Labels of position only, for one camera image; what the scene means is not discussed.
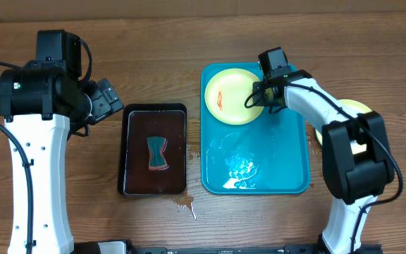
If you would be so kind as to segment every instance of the black tray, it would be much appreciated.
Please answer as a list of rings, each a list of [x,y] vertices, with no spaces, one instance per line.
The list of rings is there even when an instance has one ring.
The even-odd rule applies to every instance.
[[[183,104],[130,104],[123,111],[118,192],[179,194],[186,186],[187,109]],[[148,170],[147,137],[167,139],[169,168]]]

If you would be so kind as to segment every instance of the liquid spill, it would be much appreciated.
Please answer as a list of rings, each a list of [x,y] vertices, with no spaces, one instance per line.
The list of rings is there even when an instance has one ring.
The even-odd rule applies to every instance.
[[[267,138],[269,151],[275,157],[275,137]],[[260,181],[261,168],[269,165],[269,159],[257,152],[255,139],[246,133],[231,133],[221,140],[214,139],[209,146],[210,162],[224,164],[227,168],[226,182],[222,183],[225,189],[256,189]]]
[[[193,163],[193,162],[198,162],[200,160],[200,153],[199,152],[192,152],[190,151],[190,146],[188,145],[186,147],[186,152],[187,152],[187,162]]]
[[[187,189],[184,191],[182,196],[172,198],[172,201],[177,205],[176,209],[178,212],[180,212],[180,207],[181,207],[181,209],[184,209],[184,207],[186,207],[189,209],[189,211],[191,211],[194,219],[197,219],[197,215],[195,215],[194,207],[192,205],[192,202],[194,202],[194,197],[189,196],[187,194]]]

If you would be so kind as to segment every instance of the teal tray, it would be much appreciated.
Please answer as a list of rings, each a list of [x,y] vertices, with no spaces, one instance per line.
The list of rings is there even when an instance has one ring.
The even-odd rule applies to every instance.
[[[269,108],[240,126],[217,120],[206,107],[204,91],[209,80],[227,68],[251,71],[260,80],[263,76],[258,63],[214,63],[202,71],[204,187],[215,194],[302,193],[311,181],[305,120],[289,109],[270,115]]]

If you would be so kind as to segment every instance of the paper plate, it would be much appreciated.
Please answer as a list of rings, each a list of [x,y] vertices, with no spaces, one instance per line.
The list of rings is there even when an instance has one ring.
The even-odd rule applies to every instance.
[[[264,108],[247,109],[244,103],[253,92],[253,82],[259,81],[255,74],[241,68],[229,68],[217,73],[204,91],[204,101],[209,112],[217,120],[232,125],[255,120]]]
[[[356,109],[356,110],[360,111],[361,113],[368,113],[368,112],[372,111],[368,106],[362,104],[361,102],[357,102],[353,99],[340,99],[339,102],[349,108]],[[322,134],[320,134],[320,132],[316,131],[316,137],[317,137],[317,141],[319,141],[319,144],[322,145]],[[366,151],[366,145],[358,145],[357,143],[353,143],[351,145],[351,147],[352,147],[353,154],[357,154],[357,153]]]

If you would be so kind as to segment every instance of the dark liquid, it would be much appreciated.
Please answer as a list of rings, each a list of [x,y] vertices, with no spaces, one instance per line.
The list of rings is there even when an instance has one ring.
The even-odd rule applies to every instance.
[[[168,169],[148,170],[148,137],[167,139]],[[185,188],[185,114],[183,111],[133,111],[128,120],[125,192],[182,193]]]

